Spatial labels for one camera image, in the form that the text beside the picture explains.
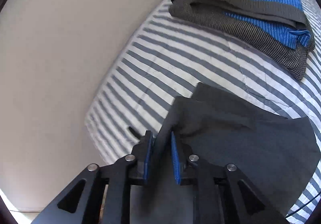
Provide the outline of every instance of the striped bed sheet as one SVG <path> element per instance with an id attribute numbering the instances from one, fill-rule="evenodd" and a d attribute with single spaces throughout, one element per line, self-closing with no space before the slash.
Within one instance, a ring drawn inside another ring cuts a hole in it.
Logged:
<path id="1" fill-rule="evenodd" d="M 157 134 L 176 96 L 191 96 L 203 82 L 232 92 L 267 111 L 288 117 L 308 116 L 321 146 L 321 9 L 302 0 L 315 34 L 304 79 L 289 72 L 246 43 L 172 18 L 164 0 L 122 50 L 97 90 L 85 124 L 107 164 L 131 152 L 138 140 L 128 131 Z M 291 207 L 292 213 L 321 191 L 321 163 Z M 287 218 L 304 223 L 320 196 Z"/>

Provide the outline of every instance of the thin cord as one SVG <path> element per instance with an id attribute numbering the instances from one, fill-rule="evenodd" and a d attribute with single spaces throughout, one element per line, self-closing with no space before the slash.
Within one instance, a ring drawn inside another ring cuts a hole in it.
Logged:
<path id="1" fill-rule="evenodd" d="M 291 214 L 287 215 L 285 218 L 291 217 L 292 215 L 294 215 L 295 213 L 299 212 L 301 209 L 303 209 L 306 205 L 308 205 L 310 202 L 312 202 L 313 200 L 315 200 L 317 198 L 317 196 L 319 196 L 321 194 L 321 191 L 313 198 L 311 199 L 309 202 L 307 202 L 306 204 L 304 204 L 302 207 L 298 208 L 296 211 L 292 212 Z"/>

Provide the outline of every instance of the beige wall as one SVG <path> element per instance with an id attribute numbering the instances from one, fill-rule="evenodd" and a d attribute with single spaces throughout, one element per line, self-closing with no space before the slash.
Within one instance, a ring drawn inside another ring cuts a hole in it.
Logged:
<path id="1" fill-rule="evenodd" d="M 87 164 L 103 75 L 161 0 L 8 0 L 0 13 L 0 188 L 37 211 Z"/>

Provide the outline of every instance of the folded clothing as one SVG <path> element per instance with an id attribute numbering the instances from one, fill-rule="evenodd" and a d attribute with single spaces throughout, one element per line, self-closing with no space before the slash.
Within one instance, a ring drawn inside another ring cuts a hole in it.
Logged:
<path id="1" fill-rule="evenodd" d="M 285 215 L 309 183 L 320 151 L 309 119 L 272 114 L 244 99 L 199 83 L 177 97 L 156 138 L 150 185 L 133 187 L 131 223 L 191 223 L 192 187 L 175 184 L 170 159 L 174 131 L 198 156 L 237 165 Z"/>
<path id="2" fill-rule="evenodd" d="M 172 0 L 172 16 L 249 43 L 302 80 L 314 36 L 301 0 Z"/>

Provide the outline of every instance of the silver bolt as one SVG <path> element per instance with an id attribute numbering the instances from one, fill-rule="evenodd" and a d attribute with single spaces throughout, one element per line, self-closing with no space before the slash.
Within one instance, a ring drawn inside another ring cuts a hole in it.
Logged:
<path id="1" fill-rule="evenodd" d="M 97 170 L 97 168 L 98 168 L 98 165 L 94 164 L 94 163 L 89 164 L 87 167 L 88 171 L 95 171 L 95 170 Z"/>
<path id="2" fill-rule="evenodd" d="M 126 155 L 125 160 L 126 161 L 133 161 L 133 160 L 135 160 L 135 155 L 128 154 L 128 155 Z"/>
<path id="3" fill-rule="evenodd" d="M 198 161 L 199 157 L 195 154 L 192 154 L 188 157 L 190 159 L 190 161 Z"/>
<path id="4" fill-rule="evenodd" d="M 234 165 L 234 164 L 227 164 L 226 165 L 226 168 L 229 170 L 229 171 L 236 171 L 238 168 L 237 168 L 237 166 L 236 165 Z"/>

